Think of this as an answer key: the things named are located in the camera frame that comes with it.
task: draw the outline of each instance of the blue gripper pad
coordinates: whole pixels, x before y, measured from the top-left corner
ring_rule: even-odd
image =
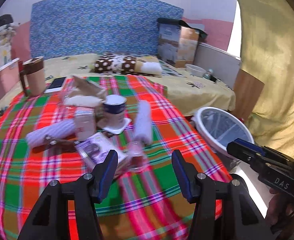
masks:
[[[110,150],[103,163],[97,164],[99,169],[94,168],[94,180],[99,184],[96,196],[97,203],[101,203],[107,196],[115,171],[118,165],[118,155],[115,150]]]
[[[173,151],[171,163],[183,197],[190,204],[196,203],[200,195],[200,187],[196,185],[195,176],[198,172],[195,166],[187,163],[179,150]]]
[[[258,146],[258,145],[252,144],[252,143],[247,142],[247,141],[245,141],[245,140],[243,140],[243,139],[240,139],[240,138],[234,140],[234,142],[239,143],[240,145],[245,146],[245,147],[247,147],[247,148],[253,150],[253,151],[256,152],[256,153],[260,153],[262,156],[265,156],[265,152],[264,152],[263,149],[262,149],[260,146]]]

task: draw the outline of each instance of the patterned blue panel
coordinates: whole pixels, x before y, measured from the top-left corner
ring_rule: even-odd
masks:
[[[182,16],[183,9],[158,0],[43,0],[32,6],[31,55],[155,55],[157,18]]]

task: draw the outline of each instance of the curtain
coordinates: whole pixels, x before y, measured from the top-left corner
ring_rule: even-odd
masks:
[[[294,157],[294,11],[285,0],[238,0],[242,69],[265,83],[246,125],[260,145]]]

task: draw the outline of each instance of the phone screen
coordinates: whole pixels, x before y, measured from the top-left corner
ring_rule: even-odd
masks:
[[[53,89],[53,88],[59,88],[62,87],[64,84],[66,77],[62,78],[55,78],[54,81],[50,84],[50,86],[47,89]]]

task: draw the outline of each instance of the white phone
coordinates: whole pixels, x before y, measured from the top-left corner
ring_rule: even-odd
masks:
[[[62,90],[67,77],[55,78],[49,87],[45,90],[44,94],[46,96],[51,96],[57,94]]]

